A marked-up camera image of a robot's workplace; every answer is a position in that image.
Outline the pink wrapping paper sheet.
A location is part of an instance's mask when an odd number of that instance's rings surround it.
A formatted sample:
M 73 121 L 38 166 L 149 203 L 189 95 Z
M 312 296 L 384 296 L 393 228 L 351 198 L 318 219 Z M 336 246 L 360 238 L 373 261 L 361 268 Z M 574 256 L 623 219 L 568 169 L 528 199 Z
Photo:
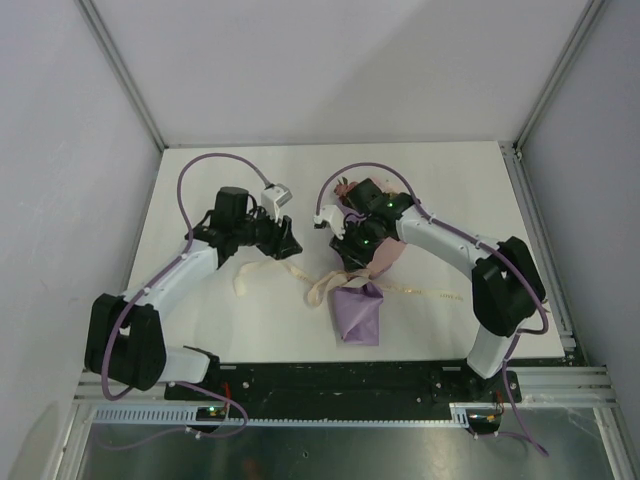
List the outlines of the pink wrapping paper sheet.
M 384 192 L 377 186 L 358 184 L 341 202 L 340 210 L 345 215 L 345 227 L 351 222 L 367 220 L 372 209 L 371 200 L 381 200 Z M 373 279 L 386 273 L 401 257 L 406 245 L 388 237 L 375 251 L 373 260 L 363 270 L 368 270 Z M 377 346 L 380 337 L 380 307 L 384 293 L 368 284 L 360 288 L 339 288 L 331 291 L 330 303 L 339 336 L 347 344 Z

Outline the dark pink rose stem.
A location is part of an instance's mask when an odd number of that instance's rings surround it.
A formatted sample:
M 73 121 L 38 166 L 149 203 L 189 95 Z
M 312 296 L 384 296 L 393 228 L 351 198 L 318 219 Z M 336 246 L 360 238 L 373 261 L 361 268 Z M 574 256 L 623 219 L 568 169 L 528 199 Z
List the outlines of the dark pink rose stem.
M 348 193 L 357 185 L 357 181 L 349 181 L 346 177 L 341 177 L 338 179 L 333 189 L 333 193 L 341 202 L 343 202 L 346 199 Z

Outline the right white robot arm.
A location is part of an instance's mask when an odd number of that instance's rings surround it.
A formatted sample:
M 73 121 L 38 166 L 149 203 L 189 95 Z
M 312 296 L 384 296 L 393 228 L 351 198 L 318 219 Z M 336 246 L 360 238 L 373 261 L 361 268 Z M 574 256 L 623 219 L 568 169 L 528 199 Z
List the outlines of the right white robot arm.
M 461 388 L 473 401 L 496 391 L 496 375 L 527 333 L 526 320 L 539 314 L 538 334 L 548 331 L 546 291 L 529 247 L 518 237 L 472 235 L 427 213 L 413 191 L 385 192 L 370 179 L 348 192 L 346 206 L 318 205 L 314 225 L 331 229 L 330 246 L 349 272 L 364 269 L 383 242 L 393 239 L 427 251 L 470 281 L 479 327 Z

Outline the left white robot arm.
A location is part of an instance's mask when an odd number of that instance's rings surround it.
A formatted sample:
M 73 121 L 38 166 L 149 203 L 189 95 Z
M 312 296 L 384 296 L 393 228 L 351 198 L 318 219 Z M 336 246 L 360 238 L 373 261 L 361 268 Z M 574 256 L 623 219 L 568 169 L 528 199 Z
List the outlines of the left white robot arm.
M 130 389 L 146 391 L 158 382 L 186 382 L 197 398 L 214 397 L 221 387 L 221 376 L 212 369 L 216 356 L 195 347 L 167 346 L 163 322 L 241 247 L 255 247 L 275 260 L 301 253 L 292 220 L 281 212 L 291 197 L 281 184 L 269 185 L 258 199 L 243 188 L 221 188 L 213 209 L 188 227 L 174 260 L 140 286 L 94 301 L 86 369 Z

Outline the cream ribbon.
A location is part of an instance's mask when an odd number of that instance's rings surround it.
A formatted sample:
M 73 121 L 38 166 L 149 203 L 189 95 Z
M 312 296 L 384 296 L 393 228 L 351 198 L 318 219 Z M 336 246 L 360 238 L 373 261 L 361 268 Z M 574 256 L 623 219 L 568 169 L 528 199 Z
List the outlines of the cream ribbon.
M 454 302 L 464 301 L 461 294 L 449 290 L 424 289 L 409 287 L 397 283 L 383 283 L 378 279 L 373 279 L 369 275 L 368 270 L 359 270 L 355 273 L 347 273 L 343 270 L 334 270 L 327 273 L 321 279 L 315 280 L 302 269 L 286 260 L 264 260 L 246 263 L 241 266 L 233 279 L 233 288 L 236 296 L 241 297 L 246 294 L 247 289 L 245 279 L 250 274 L 273 266 L 282 267 L 290 276 L 309 286 L 305 301 L 307 305 L 312 308 L 320 306 L 324 302 L 326 296 L 333 290 L 339 288 L 360 288 L 368 284 L 378 287 L 383 293 L 419 295 Z

